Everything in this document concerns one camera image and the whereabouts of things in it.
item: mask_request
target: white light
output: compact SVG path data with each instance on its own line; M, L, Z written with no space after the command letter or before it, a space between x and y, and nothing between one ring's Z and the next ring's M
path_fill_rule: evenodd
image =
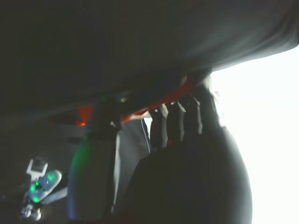
M252 224L299 224L299 48L212 74L249 173Z

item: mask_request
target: black fabric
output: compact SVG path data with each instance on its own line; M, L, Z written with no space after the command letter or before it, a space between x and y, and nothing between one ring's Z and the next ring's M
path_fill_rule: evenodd
M128 79L132 88L294 48L298 10L297 0L8 1L0 114L86 103Z
M249 178L226 128L161 149L136 168L118 216L104 223L251 224Z

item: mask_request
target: thin wire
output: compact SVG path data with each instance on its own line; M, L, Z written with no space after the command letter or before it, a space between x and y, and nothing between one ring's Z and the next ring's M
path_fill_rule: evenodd
M149 142L148 142L148 139L146 137L146 133L145 133L145 130L144 130L144 125L143 125L143 119L141 119L141 126L142 126L142 129L143 129L143 134L144 134L144 137L145 137L145 140L146 140L146 145L148 147L148 151L149 151L149 154L150 154L150 146L149 146Z

